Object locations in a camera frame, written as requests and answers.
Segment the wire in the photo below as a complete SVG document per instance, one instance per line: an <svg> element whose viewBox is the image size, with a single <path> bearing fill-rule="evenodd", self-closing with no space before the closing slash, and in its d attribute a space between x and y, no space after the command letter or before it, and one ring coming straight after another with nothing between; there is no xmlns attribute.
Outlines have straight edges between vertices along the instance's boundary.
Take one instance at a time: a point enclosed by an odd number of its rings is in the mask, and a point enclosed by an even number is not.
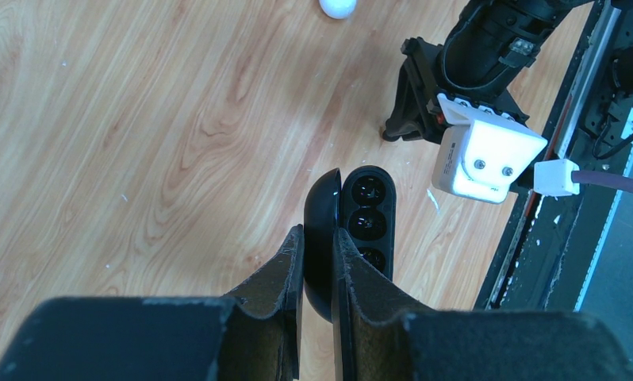
<svg viewBox="0 0 633 381"><path fill-rule="evenodd" d="M627 145L633 141L633 133L632 133L629 137L622 139L621 142L613 146L606 153L601 154L600 153L601 145L602 143L604 143L604 139L606 138L606 136L608 135L610 131L611 131L611 117L607 116L606 122L604 123L604 129L599 134L599 137L597 138L597 140L595 140L594 146L592 148L592 155L595 157L595 159L598 159L598 160L608 159L609 157L620 152L623 148L627 147Z"/></svg>
<svg viewBox="0 0 633 381"><path fill-rule="evenodd" d="M479 85L479 86L475 86L475 87L459 86L458 84L452 82L450 77L447 75L447 50L452 45L452 41L455 40L464 30L466 30L466 27L468 26L468 24L470 24L473 21L473 19L475 19L475 16L480 12L480 10L482 10L482 8L485 7L485 5L487 3L488 3L487 1L481 2L478 5L478 7L475 9L475 11L470 14L470 17L468 18L468 20L463 22L462 26L455 31L455 33L452 35L452 37L450 37L449 39L447 39L445 41L445 45L443 46L443 54L442 54L443 59L442 59L442 63L440 64L440 67L441 67L440 69L442 71L443 78L445 78L445 81L451 87L454 87L457 90L462 90L462 91L464 91L464 90L466 90L466 91L482 90L482 89L484 89L486 87L491 86L493 83L495 83L496 81L501 79L508 72L508 67L506 67L503 70L501 70L501 72L499 74L497 74L497 76L494 77L491 81L485 83L484 85Z"/></svg>
<svg viewBox="0 0 633 381"><path fill-rule="evenodd" d="M633 194L633 179L625 176L598 171L573 171L571 181L621 190Z"/></svg>

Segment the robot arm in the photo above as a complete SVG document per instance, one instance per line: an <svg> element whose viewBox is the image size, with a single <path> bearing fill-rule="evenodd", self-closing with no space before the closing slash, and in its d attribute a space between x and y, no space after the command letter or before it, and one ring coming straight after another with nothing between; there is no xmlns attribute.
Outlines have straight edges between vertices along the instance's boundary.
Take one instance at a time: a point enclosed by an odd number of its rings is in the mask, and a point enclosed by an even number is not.
<svg viewBox="0 0 633 381"><path fill-rule="evenodd" d="M499 203L509 191L528 191L531 166L548 141L526 128L528 116L507 86L535 62L569 12L588 2L471 0L444 46L407 40L382 137L439 144L432 182L448 193ZM614 0L614 6L633 8L633 1ZM612 64L614 94L633 93L629 53Z"/></svg>

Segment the white debris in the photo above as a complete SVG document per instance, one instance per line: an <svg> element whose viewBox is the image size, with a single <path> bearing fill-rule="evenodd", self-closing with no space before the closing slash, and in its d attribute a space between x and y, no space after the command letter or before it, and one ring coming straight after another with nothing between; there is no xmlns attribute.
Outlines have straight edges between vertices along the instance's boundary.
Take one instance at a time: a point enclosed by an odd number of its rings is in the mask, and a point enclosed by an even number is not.
<svg viewBox="0 0 633 381"><path fill-rule="evenodd" d="M426 188L426 194L431 199L431 201L433 201L433 205L435 205L435 210L438 212L438 214L440 214L440 206L438 206L438 200L433 197L433 193L431 193L430 188Z"/></svg>
<svg viewBox="0 0 633 381"><path fill-rule="evenodd" d="M539 207L536 208L536 214L534 216L534 218L538 218L539 217L539 213L541 213L541 206L543 206L543 200L545 199L546 196L541 196L541 201L539 201Z"/></svg>

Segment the white ball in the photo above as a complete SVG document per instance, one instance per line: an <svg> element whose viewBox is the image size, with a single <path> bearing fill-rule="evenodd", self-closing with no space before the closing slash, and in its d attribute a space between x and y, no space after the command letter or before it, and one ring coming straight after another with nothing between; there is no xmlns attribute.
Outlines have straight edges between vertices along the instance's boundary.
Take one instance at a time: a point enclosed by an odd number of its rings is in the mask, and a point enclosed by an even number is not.
<svg viewBox="0 0 633 381"><path fill-rule="evenodd" d="M356 7L356 0L319 0L319 4L329 17L341 20L351 16Z"/></svg>

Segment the wood grain surface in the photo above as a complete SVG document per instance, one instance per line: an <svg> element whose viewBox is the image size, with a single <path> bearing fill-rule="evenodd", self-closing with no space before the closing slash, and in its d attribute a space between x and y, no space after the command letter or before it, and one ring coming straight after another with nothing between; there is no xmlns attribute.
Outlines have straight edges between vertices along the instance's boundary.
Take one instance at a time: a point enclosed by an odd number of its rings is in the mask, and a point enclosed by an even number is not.
<svg viewBox="0 0 633 381"><path fill-rule="evenodd" d="M386 143L407 37L444 40L466 0L0 0L0 355L58 295L219 295L274 255L326 171L398 191L394 280L469 309L514 197L434 189L438 148ZM589 9L511 85L540 130ZM428 197L435 195L438 208ZM301 379L332 379L305 304Z"/></svg>

